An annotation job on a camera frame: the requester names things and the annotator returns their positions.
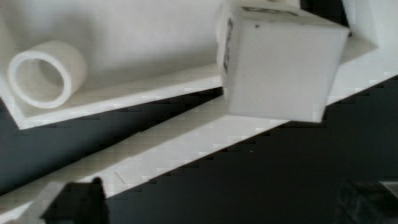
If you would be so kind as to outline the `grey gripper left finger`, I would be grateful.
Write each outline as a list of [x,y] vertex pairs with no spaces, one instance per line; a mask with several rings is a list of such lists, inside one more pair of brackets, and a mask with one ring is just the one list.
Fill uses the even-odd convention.
[[16,219],[17,224],[110,224],[103,180],[51,182]]

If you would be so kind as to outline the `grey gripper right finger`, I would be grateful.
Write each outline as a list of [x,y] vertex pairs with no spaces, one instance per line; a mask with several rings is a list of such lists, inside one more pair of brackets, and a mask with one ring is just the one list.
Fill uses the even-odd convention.
[[341,185],[334,224],[398,224],[398,196],[380,182]]

